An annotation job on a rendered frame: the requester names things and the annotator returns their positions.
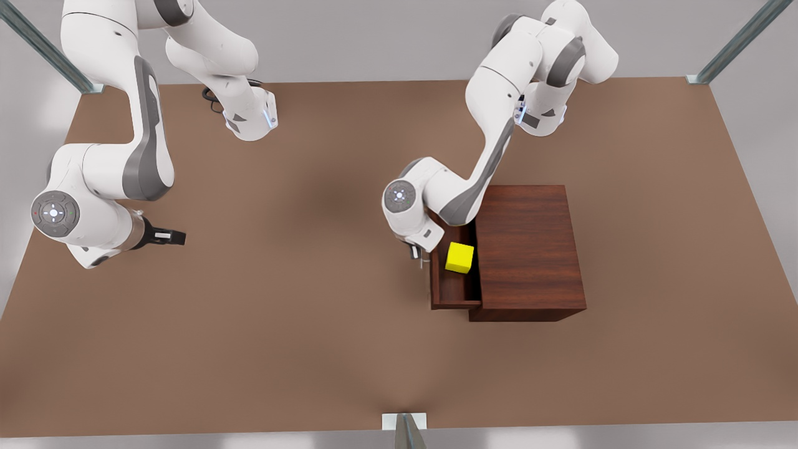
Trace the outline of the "silver frame post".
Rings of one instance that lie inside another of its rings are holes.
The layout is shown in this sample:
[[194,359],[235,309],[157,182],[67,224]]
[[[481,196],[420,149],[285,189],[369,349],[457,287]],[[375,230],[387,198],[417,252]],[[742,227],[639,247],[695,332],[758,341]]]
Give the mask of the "silver frame post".
[[91,82],[9,0],[0,0],[0,18],[81,94],[103,93],[103,84]]
[[687,75],[690,85],[709,85],[794,0],[767,0],[740,31],[697,73]]
[[382,414],[382,429],[394,431],[394,449],[427,449],[421,430],[427,429],[426,413]]

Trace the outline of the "dark wooden cabinet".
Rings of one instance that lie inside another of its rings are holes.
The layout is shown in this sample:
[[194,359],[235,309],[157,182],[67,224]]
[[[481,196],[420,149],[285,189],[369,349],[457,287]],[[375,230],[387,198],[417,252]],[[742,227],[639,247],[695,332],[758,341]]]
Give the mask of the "dark wooden cabinet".
[[566,188],[491,185],[476,219],[473,322],[555,322],[587,307]]

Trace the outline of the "dark wooden drawer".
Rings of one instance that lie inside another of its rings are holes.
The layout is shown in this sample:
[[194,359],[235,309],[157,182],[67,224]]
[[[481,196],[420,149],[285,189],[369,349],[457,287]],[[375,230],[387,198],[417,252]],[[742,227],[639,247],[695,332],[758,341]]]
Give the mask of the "dark wooden drawer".
[[441,242],[428,254],[430,271],[431,309],[476,309],[481,306],[481,280],[477,252],[474,251],[471,269],[467,274],[445,269],[450,242],[477,246],[476,221],[465,226],[448,226],[435,213],[430,218],[444,230]]

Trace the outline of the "yellow cube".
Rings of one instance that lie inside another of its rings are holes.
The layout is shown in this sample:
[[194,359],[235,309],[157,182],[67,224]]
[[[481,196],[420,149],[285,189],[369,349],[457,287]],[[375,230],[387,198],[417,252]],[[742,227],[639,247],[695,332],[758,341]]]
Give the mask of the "yellow cube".
[[445,259],[445,270],[454,273],[468,274],[473,267],[474,246],[450,242]]

